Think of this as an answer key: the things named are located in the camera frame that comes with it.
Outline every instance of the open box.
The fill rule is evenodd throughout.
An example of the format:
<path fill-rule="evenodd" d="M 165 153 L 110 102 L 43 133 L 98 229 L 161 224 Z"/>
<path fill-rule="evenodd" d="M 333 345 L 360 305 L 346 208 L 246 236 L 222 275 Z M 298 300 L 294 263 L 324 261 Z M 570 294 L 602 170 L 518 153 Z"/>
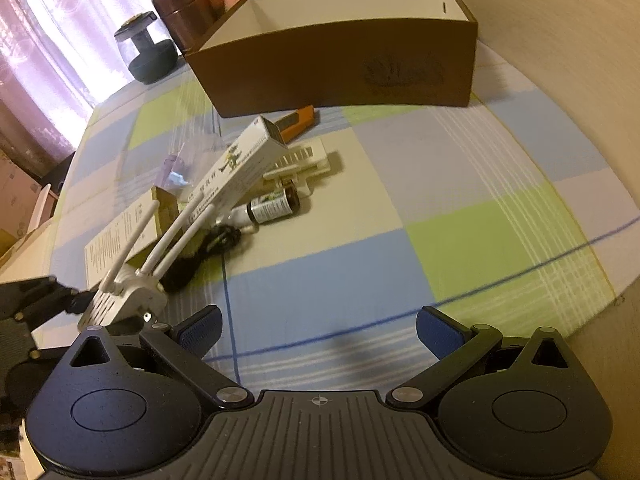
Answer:
<path fill-rule="evenodd" d="M 466 106 L 477 36 L 461 0 L 240 0 L 186 59 L 223 117 Z"/>

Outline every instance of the blue stripe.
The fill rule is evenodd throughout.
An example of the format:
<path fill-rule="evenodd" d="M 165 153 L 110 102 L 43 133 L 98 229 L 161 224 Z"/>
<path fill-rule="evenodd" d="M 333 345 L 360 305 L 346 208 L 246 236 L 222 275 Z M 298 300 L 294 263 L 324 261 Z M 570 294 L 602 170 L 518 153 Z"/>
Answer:
<path fill-rule="evenodd" d="M 231 335 L 231 355 L 234 360 L 234 374 L 236 375 L 236 383 L 240 383 L 240 371 L 238 370 L 238 353 L 236 352 L 236 336 L 234 334 L 234 322 L 231 318 L 231 302 L 229 301 L 229 288 L 226 282 L 226 265 L 224 255 L 220 257 L 222 261 L 222 283 L 225 287 L 225 301 L 226 301 L 226 319 L 229 323 L 229 333 Z"/>
<path fill-rule="evenodd" d="M 549 264 L 552 264 L 558 260 L 561 260 L 562 258 L 564 258 L 565 256 L 570 256 L 571 254 L 576 253 L 577 251 L 581 251 L 582 249 L 585 249 L 587 247 L 592 246 L 593 244 L 596 244 L 598 242 L 601 242 L 603 240 L 606 240 L 606 238 L 612 237 L 616 234 L 621 233 L 622 231 L 628 229 L 629 227 L 637 224 L 638 222 L 640 222 L 640 216 L 630 220 L 629 222 L 627 222 L 626 224 L 621 225 L 620 227 L 613 229 L 612 231 L 609 231 L 607 233 L 604 233 L 600 236 L 595 237 L 593 240 L 589 240 L 588 242 L 585 242 L 583 244 L 580 244 L 578 246 L 575 246 L 574 248 L 571 248 L 567 251 L 565 251 L 564 253 L 560 253 L 557 256 L 553 256 L 552 258 L 549 258 L 548 260 L 545 260 L 544 262 L 540 262 L 538 264 L 535 264 L 532 267 L 529 267 L 528 269 L 525 270 L 521 270 L 520 272 L 516 272 L 515 274 L 510 274 L 509 276 L 505 276 L 504 278 L 502 278 L 501 280 L 497 280 L 496 282 L 492 282 L 492 283 L 488 283 L 487 285 L 483 285 L 483 286 L 479 286 L 478 288 L 474 288 L 473 290 L 470 290 L 468 292 L 465 292 L 463 294 L 459 294 L 457 296 L 451 296 L 450 298 L 446 298 L 442 301 L 438 301 L 437 303 L 434 303 L 433 306 L 436 308 L 440 308 L 441 306 L 445 306 L 446 304 L 449 303 L 453 303 L 454 301 L 458 301 L 458 300 L 463 300 L 465 298 L 469 298 L 471 296 L 475 296 L 476 294 L 480 294 L 481 292 L 485 292 L 486 290 L 489 290 L 490 288 L 494 288 L 494 286 L 499 286 L 499 285 L 503 285 L 507 282 L 510 282 L 512 280 L 516 280 L 518 278 L 521 278 L 522 276 L 524 276 L 525 274 L 529 274 L 530 272 L 534 272 L 536 270 L 541 269 L 542 267 L 548 266 Z M 224 267 L 224 261 L 223 261 L 223 267 L 222 267 L 222 272 L 223 272 L 223 277 L 225 279 L 225 294 L 226 294 L 226 274 L 225 274 L 225 267 Z M 226 305 L 228 308 L 229 302 L 228 302 L 228 297 L 226 300 Z M 360 326 L 353 326 L 351 328 L 348 328 L 346 330 L 340 330 L 338 332 L 331 332 L 329 334 L 325 334 L 322 336 L 318 336 L 318 337 L 313 337 L 310 339 L 303 339 L 300 341 L 295 341 L 293 343 L 287 343 L 287 344 L 283 344 L 283 345 L 276 345 L 276 346 L 270 346 L 268 348 L 260 348 L 257 350 L 252 350 L 251 352 L 242 352 L 240 354 L 236 354 L 236 345 L 234 342 L 234 336 L 233 336 L 233 329 L 231 329 L 231 342 L 232 342 L 232 351 L 233 351 L 233 355 L 221 355 L 221 356 L 217 356 L 211 359 L 205 359 L 206 362 L 210 363 L 213 361 L 220 361 L 220 360 L 224 360 L 224 359 L 229 359 L 232 358 L 234 360 L 234 370 L 236 370 L 236 376 L 238 376 L 238 358 L 239 357 L 249 357 L 249 356 L 253 356 L 253 355 L 261 355 L 261 354 L 266 354 L 268 352 L 277 352 L 278 350 L 287 350 L 287 349 L 291 349 L 291 348 L 296 348 L 299 346 L 306 346 L 312 343 L 318 343 L 321 341 L 326 341 L 328 339 L 332 339 L 334 337 L 339 337 L 341 335 L 347 335 L 347 334 L 353 334 L 355 332 L 361 332 L 362 330 L 367 330 L 369 328 L 375 327 L 375 326 L 379 326 L 379 325 L 383 325 L 386 323 L 390 323 L 393 321 L 396 321 L 398 319 L 402 319 L 404 317 L 409 317 L 409 316 L 415 316 L 417 315 L 417 313 L 419 312 L 419 310 L 409 310 L 407 312 L 403 312 L 402 314 L 396 314 L 395 316 L 390 316 L 390 317 L 385 317 L 383 319 L 377 320 L 377 321 L 373 321 L 371 323 L 367 323 L 364 325 L 360 325 Z"/>

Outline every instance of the bottle label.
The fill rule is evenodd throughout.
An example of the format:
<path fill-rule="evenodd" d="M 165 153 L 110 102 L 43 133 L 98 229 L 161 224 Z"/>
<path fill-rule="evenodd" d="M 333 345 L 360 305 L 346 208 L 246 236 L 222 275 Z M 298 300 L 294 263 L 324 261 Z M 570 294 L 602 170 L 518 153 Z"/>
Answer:
<path fill-rule="evenodd" d="M 293 214 L 284 189 L 279 189 L 251 200 L 251 212 L 254 214 L 255 221 L 258 224 L 264 224 L 281 216 Z"/>

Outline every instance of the triangular cutout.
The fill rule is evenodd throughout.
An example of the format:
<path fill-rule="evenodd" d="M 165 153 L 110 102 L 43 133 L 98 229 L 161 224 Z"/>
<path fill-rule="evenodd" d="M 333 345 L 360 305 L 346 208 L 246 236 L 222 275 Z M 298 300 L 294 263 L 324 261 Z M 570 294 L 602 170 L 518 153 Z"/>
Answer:
<path fill-rule="evenodd" d="M 568 368 L 560 350 L 553 339 L 545 339 L 540 343 L 533 364 L 539 366 L 551 366 L 553 368 Z"/>
<path fill-rule="evenodd" d="M 71 361 L 74 368 L 90 365 L 102 365 L 109 362 L 109 355 L 102 346 L 99 337 L 88 337 L 82 343 L 79 352 Z"/>

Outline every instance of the black cable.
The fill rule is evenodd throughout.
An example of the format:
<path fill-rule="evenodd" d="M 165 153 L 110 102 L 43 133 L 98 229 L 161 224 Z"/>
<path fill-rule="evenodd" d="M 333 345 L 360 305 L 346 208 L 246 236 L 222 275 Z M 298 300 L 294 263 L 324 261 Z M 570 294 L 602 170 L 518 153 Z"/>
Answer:
<path fill-rule="evenodd" d="M 240 231 L 228 225 L 216 225 L 204 238 L 193 256 L 178 258 L 160 280 L 167 294 L 183 290 L 193 279 L 204 260 L 222 256 L 240 242 Z"/>

